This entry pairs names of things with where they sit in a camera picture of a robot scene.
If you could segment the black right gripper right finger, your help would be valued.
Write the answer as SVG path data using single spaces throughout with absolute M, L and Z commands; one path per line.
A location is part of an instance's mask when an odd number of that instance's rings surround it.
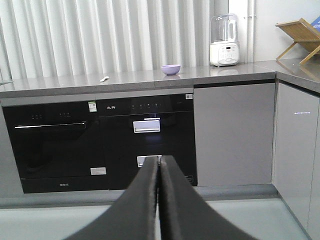
M 163 240 L 252 240 L 194 190 L 173 156 L 159 163 L 158 207 Z

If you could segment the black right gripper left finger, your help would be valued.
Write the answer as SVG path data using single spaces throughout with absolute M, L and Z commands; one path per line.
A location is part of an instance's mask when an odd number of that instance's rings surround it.
M 154 240 L 159 163 L 147 157 L 123 194 L 67 240 Z

